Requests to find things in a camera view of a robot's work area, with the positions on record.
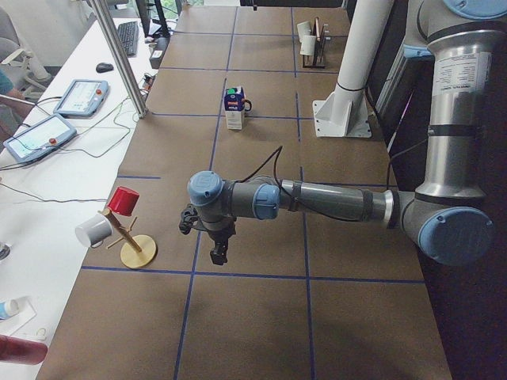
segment table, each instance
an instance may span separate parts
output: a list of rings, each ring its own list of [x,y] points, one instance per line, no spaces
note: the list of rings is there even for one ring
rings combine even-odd
[[[314,17],[330,24],[325,70],[298,56],[295,26]],[[241,179],[279,145],[280,178],[382,190],[377,128],[368,140],[314,133],[311,102],[334,88],[348,27],[342,9],[184,10],[115,182],[140,193],[136,230],[158,254],[137,271],[117,252],[86,254],[39,380],[450,378],[399,230],[282,211],[241,218],[218,267],[206,235],[177,229],[190,176]],[[253,102],[241,131],[223,117],[233,86]]]
[[[116,19],[115,23],[118,25],[126,21],[132,19]],[[129,59],[134,75],[139,80],[144,73],[156,72],[150,67],[150,52],[143,40],[143,34],[140,33],[138,53]],[[41,99],[62,96],[75,78],[106,80],[110,86],[109,95],[97,114],[90,119],[70,122],[78,133],[83,133],[110,112],[111,116],[71,141],[65,149],[83,149],[99,155],[123,135],[126,135],[125,138],[100,158],[92,158],[80,151],[59,151],[35,165],[0,172],[3,184],[46,200],[101,200],[42,203],[0,187],[0,217],[3,221],[0,240],[12,245],[11,254],[0,263],[0,299],[28,296],[36,311],[36,317],[14,333],[16,337],[35,336],[37,331],[45,329],[47,338],[44,343],[51,343],[86,253],[86,248],[80,245],[74,235],[74,228],[104,207],[135,130],[137,115],[132,103],[127,100],[122,109],[116,109],[127,97],[118,70],[98,74],[95,66],[99,62],[114,63],[99,25],[95,23]],[[41,105],[50,113],[55,106],[56,102],[50,101]],[[34,108],[25,122],[34,124],[44,117],[46,115],[43,112]],[[3,150],[0,166],[12,163],[13,158]],[[3,378],[33,379],[39,369],[40,365],[0,363]]]

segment wooden mug stand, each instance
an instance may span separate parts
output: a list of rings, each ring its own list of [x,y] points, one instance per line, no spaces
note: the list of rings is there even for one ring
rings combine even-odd
[[[114,229],[121,235],[119,239],[106,248],[110,249],[120,241],[126,241],[120,251],[121,262],[126,267],[132,269],[141,268],[148,265],[154,259],[157,253],[157,243],[155,243],[155,240],[147,235],[136,235],[134,237],[130,235],[137,217],[134,217],[129,227],[124,227],[114,216],[110,208],[106,207],[101,214],[109,220]]]

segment tablet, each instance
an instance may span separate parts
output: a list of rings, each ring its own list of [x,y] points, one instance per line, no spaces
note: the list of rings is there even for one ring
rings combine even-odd
[[[108,90],[106,81],[75,79],[56,105],[54,113],[63,117],[91,117],[100,107]]]
[[[57,150],[76,136],[76,129],[60,115],[52,115],[19,135],[7,139],[3,145],[17,162],[39,160]]]

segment computer mouse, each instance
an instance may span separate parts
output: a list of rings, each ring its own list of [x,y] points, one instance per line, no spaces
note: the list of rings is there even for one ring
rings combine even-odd
[[[100,62],[97,67],[95,67],[95,71],[98,73],[106,73],[108,71],[114,70],[114,67],[111,63]]]

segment wooden base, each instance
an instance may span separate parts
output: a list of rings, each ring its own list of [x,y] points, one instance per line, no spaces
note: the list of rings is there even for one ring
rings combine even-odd
[[[147,235],[137,235],[133,239],[141,247],[141,252],[136,252],[128,243],[121,247],[121,262],[128,268],[136,269],[149,264],[157,253],[157,243]]]

